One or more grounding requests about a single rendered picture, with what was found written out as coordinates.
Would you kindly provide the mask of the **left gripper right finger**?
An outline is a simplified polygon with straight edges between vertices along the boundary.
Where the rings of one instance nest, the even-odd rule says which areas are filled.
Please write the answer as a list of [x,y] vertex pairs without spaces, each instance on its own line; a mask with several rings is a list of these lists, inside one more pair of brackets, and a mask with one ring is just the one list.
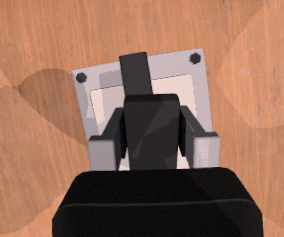
[[216,131],[204,131],[187,105],[179,111],[179,151],[188,167],[219,167],[220,137]]

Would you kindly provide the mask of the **grey metal mounting plate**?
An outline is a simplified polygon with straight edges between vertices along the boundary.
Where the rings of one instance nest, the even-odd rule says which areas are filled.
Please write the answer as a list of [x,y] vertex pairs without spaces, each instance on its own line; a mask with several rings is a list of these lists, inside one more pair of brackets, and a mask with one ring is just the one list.
[[[198,119],[204,130],[212,131],[210,97],[208,97],[203,49],[196,48],[154,54],[154,56],[147,56],[147,58],[149,58],[151,79],[191,74],[192,86],[194,86],[196,119]],[[115,61],[109,62],[109,64],[74,69],[72,74],[82,122],[84,122],[86,139],[89,139],[90,135],[100,135],[90,91],[102,89],[102,87],[123,85],[121,66],[119,66],[119,61]]]

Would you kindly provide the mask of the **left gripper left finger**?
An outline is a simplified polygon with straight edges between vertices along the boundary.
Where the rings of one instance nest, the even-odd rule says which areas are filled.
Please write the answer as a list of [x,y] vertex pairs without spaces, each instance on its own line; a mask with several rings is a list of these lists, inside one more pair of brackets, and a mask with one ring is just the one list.
[[127,150],[123,107],[115,107],[101,135],[88,141],[90,171],[118,171]]

